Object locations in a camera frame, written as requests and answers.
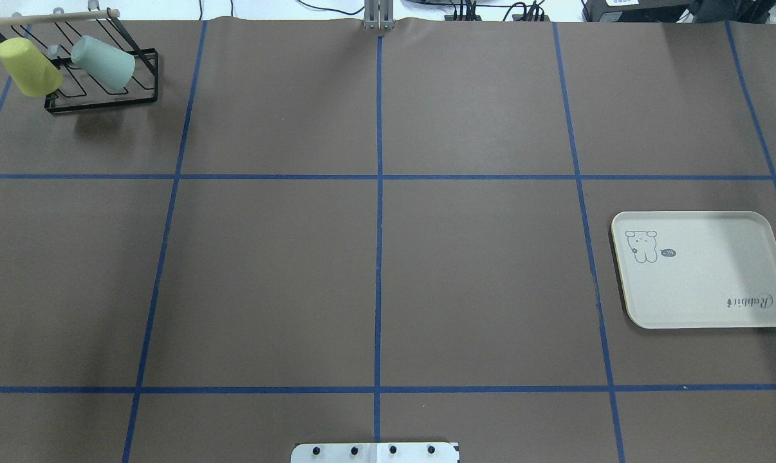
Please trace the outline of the mint green plastic cup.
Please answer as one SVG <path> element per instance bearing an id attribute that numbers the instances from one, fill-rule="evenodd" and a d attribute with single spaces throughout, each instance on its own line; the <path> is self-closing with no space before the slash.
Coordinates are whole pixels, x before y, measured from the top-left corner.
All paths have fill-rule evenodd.
<path id="1" fill-rule="evenodd" d="M 114 91 L 126 88 L 136 67 L 133 55 L 90 35 L 77 39 L 71 47 L 71 61 Z"/>

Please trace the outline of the cream rabbit print tray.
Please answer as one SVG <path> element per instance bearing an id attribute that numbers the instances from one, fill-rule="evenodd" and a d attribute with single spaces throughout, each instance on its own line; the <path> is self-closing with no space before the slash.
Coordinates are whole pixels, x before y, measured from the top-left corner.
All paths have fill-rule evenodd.
<path id="1" fill-rule="evenodd" d="M 776 328 L 776 240 L 761 214 L 623 212 L 611 236 L 638 327 Z"/>

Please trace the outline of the yellow plastic cup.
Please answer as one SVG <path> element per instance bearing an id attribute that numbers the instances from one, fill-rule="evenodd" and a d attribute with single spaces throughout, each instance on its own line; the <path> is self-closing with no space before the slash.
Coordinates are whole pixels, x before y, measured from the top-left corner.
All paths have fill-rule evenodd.
<path id="1" fill-rule="evenodd" d="M 64 82 L 62 73 L 25 37 L 1 42 L 0 61 L 24 96 L 49 96 Z"/>

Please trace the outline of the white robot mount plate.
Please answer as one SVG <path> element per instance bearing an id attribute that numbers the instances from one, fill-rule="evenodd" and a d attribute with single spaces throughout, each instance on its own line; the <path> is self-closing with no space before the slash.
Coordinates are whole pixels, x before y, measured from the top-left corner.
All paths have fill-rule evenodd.
<path id="1" fill-rule="evenodd" d="M 294 447 L 291 462 L 459 462 L 450 442 L 332 442 Z"/>

